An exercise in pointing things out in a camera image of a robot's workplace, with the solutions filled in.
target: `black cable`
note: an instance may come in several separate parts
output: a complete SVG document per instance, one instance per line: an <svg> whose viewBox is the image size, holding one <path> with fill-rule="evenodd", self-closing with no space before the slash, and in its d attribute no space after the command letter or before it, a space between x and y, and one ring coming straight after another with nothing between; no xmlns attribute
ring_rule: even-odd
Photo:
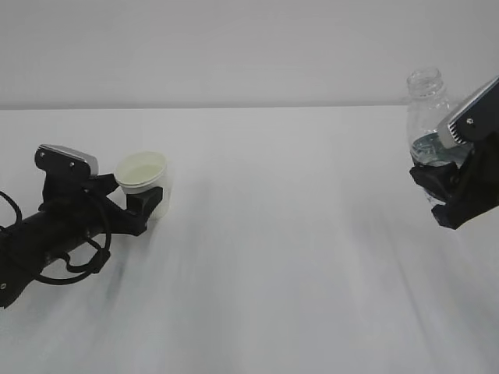
<svg viewBox="0 0 499 374"><path fill-rule="evenodd" d="M7 202L9 205L12 207L14 210L14 213L16 214L16 222L14 224L20 224L23 221L23 212L21 212L21 209L19 208L19 205L16 204L16 202L6 193L0 191L0 196ZM5 228L3 226L0 226L0 231L4 231Z"/></svg>

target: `white cup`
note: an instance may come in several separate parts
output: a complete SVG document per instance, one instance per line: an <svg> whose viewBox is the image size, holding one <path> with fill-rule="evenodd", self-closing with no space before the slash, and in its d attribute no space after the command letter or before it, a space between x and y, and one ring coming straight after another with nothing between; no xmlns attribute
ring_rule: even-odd
<svg viewBox="0 0 499 374"><path fill-rule="evenodd" d="M163 154L158 152L132 154L118 164L115 178L127 195L146 192L153 187L162 187L163 200L156 206L150 219L158 220L168 211L172 178L168 175L168 163Z"/></svg>

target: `white table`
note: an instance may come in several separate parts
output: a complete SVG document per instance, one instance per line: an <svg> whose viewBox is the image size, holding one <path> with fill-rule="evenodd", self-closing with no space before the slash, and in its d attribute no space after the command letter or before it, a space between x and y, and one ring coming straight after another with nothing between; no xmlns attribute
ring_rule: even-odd
<svg viewBox="0 0 499 374"><path fill-rule="evenodd" d="M403 107L0 111L0 124L0 189L25 216L40 143L103 173L138 150L175 165L168 215L116 235L101 273L32 283L0 312L2 374L499 372L499 210L437 226L408 174Z"/></svg>

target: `plastic bottle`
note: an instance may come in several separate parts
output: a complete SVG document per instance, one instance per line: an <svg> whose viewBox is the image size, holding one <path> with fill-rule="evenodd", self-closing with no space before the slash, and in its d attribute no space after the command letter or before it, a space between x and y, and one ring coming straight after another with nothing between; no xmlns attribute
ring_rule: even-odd
<svg viewBox="0 0 499 374"><path fill-rule="evenodd" d="M418 69L407 79L411 102L408 109L407 136L414 164L442 166L454 161L459 167L471 145L445 148L438 138L437 126L451 111L451 102L437 68ZM441 203L426 191L432 205Z"/></svg>

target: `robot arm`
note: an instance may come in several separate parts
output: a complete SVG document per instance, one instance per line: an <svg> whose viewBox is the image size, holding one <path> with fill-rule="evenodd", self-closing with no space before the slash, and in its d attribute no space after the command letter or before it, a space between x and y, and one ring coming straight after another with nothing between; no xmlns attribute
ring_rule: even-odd
<svg viewBox="0 0 499 374"><path fill-rule="evenodd" d="M432 209L440 226L457 229L499 205L499 77L464 100L438 126L446 148L473 145L464 164L417 164L416 184L441 202Z"/></svg>
<svg viewBox="0 0 499 374"><path fill-rule="evenodd" d="M31 281L46 284L73 284L98 273L109 259L112 234L141 235L147 220L163 198L163 189L126 196L126 210L107 195L118 188L113 174L97 175L97 159L62 146L40 146L35 163L46 172L44 202L39 212L23 220L16 203L5 193L16 212L16 222L0 227L0 307L11 305ZM105 234L100 246L92 238ZM84 242L97 251L85 265L70 263L69 253ZM66 262L66 279L42 275L57 259Z"/></svg>

